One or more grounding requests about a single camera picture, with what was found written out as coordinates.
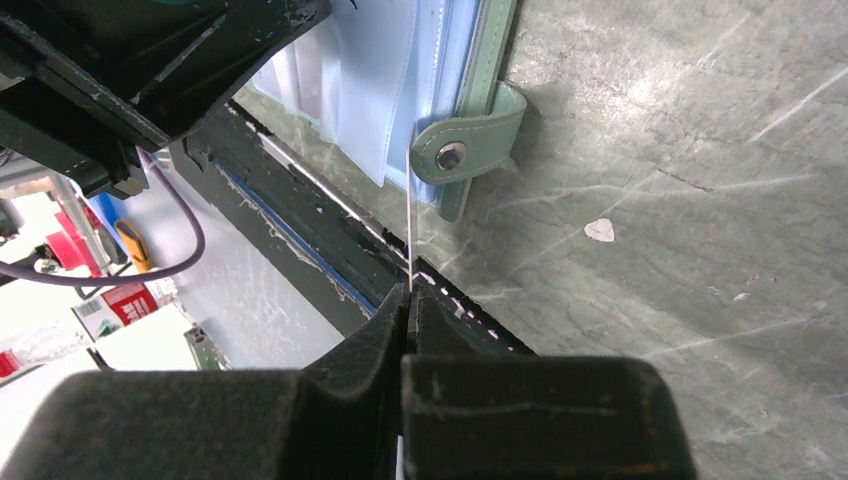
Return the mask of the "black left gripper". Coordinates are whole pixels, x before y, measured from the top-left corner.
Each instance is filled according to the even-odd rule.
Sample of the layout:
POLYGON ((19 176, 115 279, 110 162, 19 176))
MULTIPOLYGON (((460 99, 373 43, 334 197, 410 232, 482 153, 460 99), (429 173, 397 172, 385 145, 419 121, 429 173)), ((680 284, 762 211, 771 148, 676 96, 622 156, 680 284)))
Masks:
POLYGON ((86 196, 140 194, 138 147, 206 122, 327 1, 5 1, 1 144, 86 196))

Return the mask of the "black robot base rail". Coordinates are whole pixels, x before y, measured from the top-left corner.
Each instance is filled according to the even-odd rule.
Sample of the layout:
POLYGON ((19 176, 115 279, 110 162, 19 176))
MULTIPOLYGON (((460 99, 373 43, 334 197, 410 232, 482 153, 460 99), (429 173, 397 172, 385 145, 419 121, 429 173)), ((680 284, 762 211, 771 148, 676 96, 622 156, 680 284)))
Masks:
POLYGON ((177 171, 279 272, 292 272, 301 254, 342 302, 361 307, 351 320, 329 314, 343 335, 398 286, 407 291, 409 350, 532 354, 430 262, 410 258, 404 240, 359 212, 236 101, 170 151, 177 171))

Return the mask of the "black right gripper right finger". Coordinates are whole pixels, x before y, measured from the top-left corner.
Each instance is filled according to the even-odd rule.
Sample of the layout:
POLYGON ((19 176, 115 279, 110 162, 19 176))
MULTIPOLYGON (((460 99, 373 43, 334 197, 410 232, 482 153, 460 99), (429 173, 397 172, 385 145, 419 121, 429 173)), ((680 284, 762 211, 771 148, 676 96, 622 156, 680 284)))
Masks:
POLYGON ((630 357, 484 352, 433 289, 411 290, 401 362, 409 479, 694 479, 672 393, 630 357))

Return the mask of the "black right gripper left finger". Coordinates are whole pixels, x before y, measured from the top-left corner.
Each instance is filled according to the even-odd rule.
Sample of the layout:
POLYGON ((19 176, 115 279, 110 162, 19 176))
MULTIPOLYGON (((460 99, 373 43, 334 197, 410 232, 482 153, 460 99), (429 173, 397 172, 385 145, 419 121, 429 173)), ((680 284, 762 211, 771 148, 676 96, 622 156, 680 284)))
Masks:
POLYGON ((5 479, 392 479, 410 297, 298 370, 88 371, 35 412, 5 479))

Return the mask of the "mint green card holder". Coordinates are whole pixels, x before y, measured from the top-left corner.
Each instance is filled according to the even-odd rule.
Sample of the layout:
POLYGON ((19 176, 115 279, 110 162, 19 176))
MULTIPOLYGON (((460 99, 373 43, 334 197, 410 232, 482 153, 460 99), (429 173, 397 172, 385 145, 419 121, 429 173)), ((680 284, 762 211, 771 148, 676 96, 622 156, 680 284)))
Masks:
POLYGON ((512 1, 335 1, 275 54, 257 91, 306 119, 375 184, 461 217, 506 163, 527 108, 499 80, 512 1))

